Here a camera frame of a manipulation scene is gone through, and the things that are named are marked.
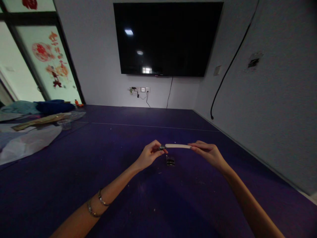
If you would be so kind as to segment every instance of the black tv screen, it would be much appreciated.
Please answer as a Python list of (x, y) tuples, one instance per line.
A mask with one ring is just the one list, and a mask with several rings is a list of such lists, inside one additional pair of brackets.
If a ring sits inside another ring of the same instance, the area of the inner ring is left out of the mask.
[(114, 3), (121, 73), (203, 77), (222, 6)]

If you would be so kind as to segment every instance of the bracelet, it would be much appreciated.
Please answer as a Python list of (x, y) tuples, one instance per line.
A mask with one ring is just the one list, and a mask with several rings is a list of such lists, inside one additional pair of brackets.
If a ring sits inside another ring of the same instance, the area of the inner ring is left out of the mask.
[(107, 203), (105, 203), (105, 202), (102, 200), (102, 197), (101, 197), (101, 189), (99, 189), (98, 198), (99, 198), (100, 202), (101, 202), (104, 206), (106, 206), (106, 207), (110, 206), (111, 203), (107, 204)]
[(91, 199), (89, 199), (89, 201), (87, 202), (88, 211), (89, 211), (90, 215), (92, 215), (93, 217), (96, 217), (96, 218), (101, 217), (101, 215), (98, 215), (92, 211), (90, 201), (91, 201)]

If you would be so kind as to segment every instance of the blue cloth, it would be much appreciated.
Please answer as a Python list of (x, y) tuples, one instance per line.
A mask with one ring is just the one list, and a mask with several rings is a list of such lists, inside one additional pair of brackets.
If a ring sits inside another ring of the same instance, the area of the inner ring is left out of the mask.
[(40, 114), (36, 109), (37, 104), (29, 101), (16, 101), (9, 106), (4, 106), (0, 109), (1, 112), (6, 113), (20, 113), (20, 114)]
[(61, 112), (68, 112), (75, 109), (75, 106), (71, 103), (64, 103), (64, 100), (56, 99), (45, 102), (36, 102), (36, 109), (43, 114), (52, 115)]

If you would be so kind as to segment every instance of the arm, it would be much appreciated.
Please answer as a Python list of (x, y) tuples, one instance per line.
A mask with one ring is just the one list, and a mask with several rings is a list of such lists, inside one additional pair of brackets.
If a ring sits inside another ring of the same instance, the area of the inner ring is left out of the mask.
[(219, 170), (229, 183), (255, 237), (284, 237), (214, 144), (190, 143), (192, 150)]
[[(151, 144), (144, 147), (140, 157), (127, 168), (119, 177), (113, 180), (109, 185), (101, 190), (102, 200), (106, 204), (110, 204), (124, 189), (128, 182), (141, 170), (150, 166), (153, 161), (164, 153), (166, 150), (159, 151), (161, 144), (155, 140)], [(92, 211), (98, 215), (103, 214), (108, 206), (104, 206), (95, 194), (90, 202)], [(88, 232), (97, 223), (99, 218), (93, 217), (89, 211), (87, 203), (78, 208), (64, 223), (52, 234), (55, 237), (85, 237)]]

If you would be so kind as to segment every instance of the white stick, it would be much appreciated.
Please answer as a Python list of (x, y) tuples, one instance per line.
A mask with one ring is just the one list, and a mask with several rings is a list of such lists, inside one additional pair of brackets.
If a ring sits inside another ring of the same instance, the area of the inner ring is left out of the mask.
[(184, 149), (190, 149), (190, 145), (180, 145), (180, 144), (166, 144), (166, 148), (184, 148)]

